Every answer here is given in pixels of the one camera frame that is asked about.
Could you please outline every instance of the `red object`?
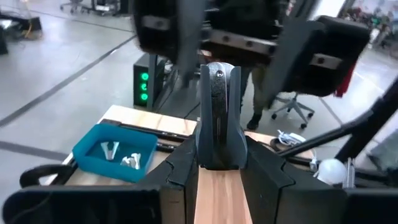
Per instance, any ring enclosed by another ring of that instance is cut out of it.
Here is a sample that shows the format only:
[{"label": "red object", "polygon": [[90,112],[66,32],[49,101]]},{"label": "red object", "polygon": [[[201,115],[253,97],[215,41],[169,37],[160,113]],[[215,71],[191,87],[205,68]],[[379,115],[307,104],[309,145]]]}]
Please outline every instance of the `red object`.
[{"label": "red object", "polygon": [[347,92],[349,83],[351,81],[351,77],[353,76],[354,73],[354,69],[355,69],[355,64],[351,67],[348,74],[344,77],[343,82],[335,91],[335,97],[342,98],[343,95]]}]

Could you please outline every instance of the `wooden table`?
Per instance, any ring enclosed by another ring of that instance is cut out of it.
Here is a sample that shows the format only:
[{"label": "wooden table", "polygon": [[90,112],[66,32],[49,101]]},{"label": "wooden table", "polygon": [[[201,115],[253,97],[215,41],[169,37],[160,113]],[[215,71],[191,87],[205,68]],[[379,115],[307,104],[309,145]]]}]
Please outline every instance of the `wooden table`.
[{"label": "wooden table", "polygon": [[[190,135],[196,121],[174,118],[156,113],[140,111],[122,106],[112,106],[102,119],[120,121],[124,124],[158,129],[170,133]],[[246,131],[246,135],[253,139],[269,143],[274,137]],[[156,152],[149,170],[158,166],[167,153]],[[302,157],[312,158],[310,151],[301,153]],[[64,164],[72,159],[70,154]],[[51,183],[55,177],[51,177],[47,183]],[[67,185],[126,185],[121,180],[83,172],[77,169],[70,177]],[[195,212],[195,224],[251,224],[251,217],[244,194],[241,177],[238,170],[210,171],[199,168],[199,181],[197,193],[197,205]]]}]

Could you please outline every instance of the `concrete floor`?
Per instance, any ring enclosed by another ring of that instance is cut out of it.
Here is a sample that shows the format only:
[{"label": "concrete floor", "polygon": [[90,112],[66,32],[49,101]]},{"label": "concrete floor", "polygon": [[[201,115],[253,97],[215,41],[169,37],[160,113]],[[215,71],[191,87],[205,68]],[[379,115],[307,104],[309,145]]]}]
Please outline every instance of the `concrete floor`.
[{"label": "concrete floor", "polygon": [[[143,53],[130,40],[134,32],[129,20],[69,15],[59,4],[31,1],[32,14],[42,21],[43,39],[10,44],[9,55],[0,56],[0,200],[17,190],[23,170],[66,157],[111,105],[132,107],[132,65]],[[17,11],[12,0],[0,0],[0,6]],[[272,112],[266,111],[257,132],[276,135],[280,129],[312,138],[337,128],[368,109],[396,78],[397,69],[393,59],[366,50],[344,98],[300,96],[301,103],[316,111],[306,130],[299,130],[301,120],[294,112],[272,120]],[[241,115],[244,126],[252,115],[252,94],[249,82]],[[396,114],[367,149],[397,123]],[[328,143],[317,156],[334,156],[345,141]],[[358,165],[372,169],[365,153]]]}]

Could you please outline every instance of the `green led light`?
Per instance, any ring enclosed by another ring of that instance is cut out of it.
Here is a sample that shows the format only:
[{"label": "green led light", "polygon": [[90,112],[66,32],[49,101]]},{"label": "green led light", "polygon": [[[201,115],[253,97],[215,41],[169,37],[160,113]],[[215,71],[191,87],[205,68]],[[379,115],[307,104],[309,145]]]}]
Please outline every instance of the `green led light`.
[{"label": "green led light", "polygon": [[147,84],[146,83],[141,84],[141,90],[147,91]]},{"label": "green led light", "polygon": [[141,99],[142,100],[147,100],[148,99],[148,94],[146,94],[146,93],[141,94]]},{"label": "green led light", "polygon": [[142,80],[146,81],[146,80],[148,80],[148,78],[149,78],[148,73],[142,73],[142,74],[141,74],[141,79],[142,79]]}]

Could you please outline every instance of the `blue plastic bin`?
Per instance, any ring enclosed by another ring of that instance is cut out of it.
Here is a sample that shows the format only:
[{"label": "blue plastic bin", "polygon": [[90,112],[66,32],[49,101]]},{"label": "blue plastic bin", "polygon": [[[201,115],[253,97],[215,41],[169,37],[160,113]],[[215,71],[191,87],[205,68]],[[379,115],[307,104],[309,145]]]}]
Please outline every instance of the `blue plastic bin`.
[{"label": "blue plastic bin", "polygon": [[[119,149],[112,161],[107,161],[102,142],[116,141]],[[148,171],[156,150],[157,137],[152,134],[120,128],[111,124],[97,124],[73,148],[78,167],[87,172],[106,177],[137,182]],[[140,153],[140,169],[120,165],[123,157]]]}]

